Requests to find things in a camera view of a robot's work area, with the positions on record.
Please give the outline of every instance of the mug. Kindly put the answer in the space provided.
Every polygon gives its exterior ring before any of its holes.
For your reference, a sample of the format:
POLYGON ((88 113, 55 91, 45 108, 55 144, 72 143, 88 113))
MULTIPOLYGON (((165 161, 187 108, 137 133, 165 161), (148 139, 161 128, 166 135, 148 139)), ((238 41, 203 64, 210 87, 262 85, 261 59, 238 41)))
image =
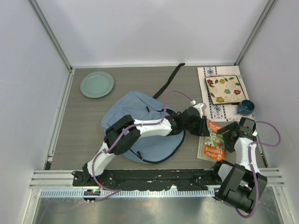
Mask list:
POLYGON ((237 113, 241 115, 250 115, 254 111, 254 108, 254 103, 245 99, 237 106, 237 113))

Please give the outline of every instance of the plate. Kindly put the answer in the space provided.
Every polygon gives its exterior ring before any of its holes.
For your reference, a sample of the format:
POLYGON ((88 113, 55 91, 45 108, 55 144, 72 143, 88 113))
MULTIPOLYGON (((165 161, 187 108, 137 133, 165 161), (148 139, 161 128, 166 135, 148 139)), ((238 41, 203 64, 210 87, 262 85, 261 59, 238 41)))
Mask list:
POLYGON ((205 80, 214 105, 237 104, 246 99, 237 76, 211 76, 205 80))
POLYGON ((114 86, 113 77, 104 71, 95 71, 85 76, 80 84, 80 90, 89 98, 100 98, 107 95, 114 86))

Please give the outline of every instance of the bag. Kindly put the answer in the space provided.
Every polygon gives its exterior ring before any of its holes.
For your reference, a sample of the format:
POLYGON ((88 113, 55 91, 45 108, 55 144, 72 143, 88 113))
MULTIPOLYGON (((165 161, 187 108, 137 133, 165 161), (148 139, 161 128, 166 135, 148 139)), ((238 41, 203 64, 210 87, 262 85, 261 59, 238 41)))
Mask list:
MULTIPOLYGON (((105 114, 101 126, 103 131, 113 125, 125 115, 131 115, 138 120, 156 120, 163 117, 164 104, 156 100, 170 84, 178 70, 184 63, 179 64, 170 76, 168 82, 150 97, 140 91, 131 91, 118 100, 105 114)), ((175 112, 166 107, 166 113, 175 115, 175 112)), ((161 163, 172 157, 182 145, 185 131, 172 136, 151 136, 138 139, 135 144, 124 154, 124 157, 140 163, 161 163)))

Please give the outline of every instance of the white wall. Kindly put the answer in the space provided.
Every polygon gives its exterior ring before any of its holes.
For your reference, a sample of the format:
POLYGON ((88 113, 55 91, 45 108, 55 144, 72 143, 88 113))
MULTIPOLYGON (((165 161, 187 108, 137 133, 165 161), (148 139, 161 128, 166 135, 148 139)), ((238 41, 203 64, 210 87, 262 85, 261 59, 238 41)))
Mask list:
POLYGON ((19 224, 67 70, 27 1, 0 1, 0 21, 0 220, 19 224))
POLYGON ((38 0, 73 66, 234 63, 267 0, 38 0))
MULTIPOLYGON (((299 1, 279 0, 241 63, 249 97, 256 104, 256 119, 280 130, 282 143, 266 148, 266 158, 279 167, 298 217, 299 207, 299 1)), ((262 141, 277 137, 258 126, 262 141)))

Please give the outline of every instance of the bag strap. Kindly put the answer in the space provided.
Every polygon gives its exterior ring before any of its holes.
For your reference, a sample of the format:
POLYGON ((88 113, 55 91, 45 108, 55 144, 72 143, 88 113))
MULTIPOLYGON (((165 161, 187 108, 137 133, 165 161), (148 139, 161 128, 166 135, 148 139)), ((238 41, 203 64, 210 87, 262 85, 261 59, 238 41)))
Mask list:
POLYGON ((167 83, 153 96, 154 99, 157 99, 166 90, 166 88, 169 86, 169 84, 171 83, 171 81, 173 80, 175 75, 177 74, 178 70, 184 65, 185 65, 185 63, 178 64, 176 69, 170 75, 167 83))

